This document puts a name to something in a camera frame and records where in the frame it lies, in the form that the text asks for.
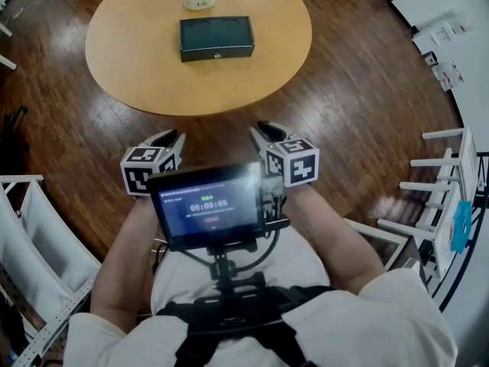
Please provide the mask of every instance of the forearm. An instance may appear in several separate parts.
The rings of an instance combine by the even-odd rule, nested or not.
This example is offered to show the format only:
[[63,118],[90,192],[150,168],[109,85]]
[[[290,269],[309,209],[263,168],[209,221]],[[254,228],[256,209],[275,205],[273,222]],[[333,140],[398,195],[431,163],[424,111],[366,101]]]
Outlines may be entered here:
[[90,312],[126,333],[136,324],[157,223],[151,200],[136,200],[93,285]]
[[309,185],[289,189],[284,211],[307,224],[310,241],[337,287],[358,294],[385,272],[376,251]]

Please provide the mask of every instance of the blue object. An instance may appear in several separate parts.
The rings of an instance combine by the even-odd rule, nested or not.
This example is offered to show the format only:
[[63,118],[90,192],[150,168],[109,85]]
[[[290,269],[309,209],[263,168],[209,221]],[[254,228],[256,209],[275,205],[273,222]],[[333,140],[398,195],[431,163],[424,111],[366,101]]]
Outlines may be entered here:
[[453,216],[453,237],[450,249],[461,254],[467,244],[472,227],[472,202],[459,201]]

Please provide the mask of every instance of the white t-shirt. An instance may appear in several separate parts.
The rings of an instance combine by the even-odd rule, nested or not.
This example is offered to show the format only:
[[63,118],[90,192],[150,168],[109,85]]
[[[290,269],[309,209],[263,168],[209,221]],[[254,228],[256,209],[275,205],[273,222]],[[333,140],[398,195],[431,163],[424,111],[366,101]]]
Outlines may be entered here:
[[[255,260],[270,240],[259,240],[258,252],[233,252],[238,267]],[[201,258],[206,252],[195,252]],[[263,271],[268,285],[329,285],[319,257],[289,227],[261,265],[239,278]],[[191,303],[215,294],[209,269],[180,253],[167,254],[151,296],[153,314],[168,301]],[[304,355],[327,367],[435,367],[455,365],[457,349],[450,330],[419,276],[397,269],[374,279],[358,296],[329,291],[283,315],[296,331]],[[176,317],[152,317],[129,334],[88,313],[70,320],[64,356],[66,367],[167,367],[186,338],[187,324]],[[221,342],[209,366],[284,366],[274,352],[251,337]]]

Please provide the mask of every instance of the oval table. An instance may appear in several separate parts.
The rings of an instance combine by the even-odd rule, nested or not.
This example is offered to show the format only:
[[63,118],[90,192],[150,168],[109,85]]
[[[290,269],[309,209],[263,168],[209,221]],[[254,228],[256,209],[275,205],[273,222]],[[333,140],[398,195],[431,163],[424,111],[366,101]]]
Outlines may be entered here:
[[[251,57],[180,61],[180,19],[249,16]],[[103,0],[86,36],[96,82],[118,101],[164,115],[205,115],[246,106],[283,86],[312,39],[302,0],[215,0],[189,11],[183,0]]]

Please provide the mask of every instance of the flower pot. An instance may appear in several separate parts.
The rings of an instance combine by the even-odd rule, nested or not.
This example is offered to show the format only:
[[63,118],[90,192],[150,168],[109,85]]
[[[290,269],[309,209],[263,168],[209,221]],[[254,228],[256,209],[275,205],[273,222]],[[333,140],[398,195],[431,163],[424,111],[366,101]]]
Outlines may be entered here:
[[190,11],[198,11],[199,9],[204,9],[212,7],[215,0],[183,0],[183,5]]

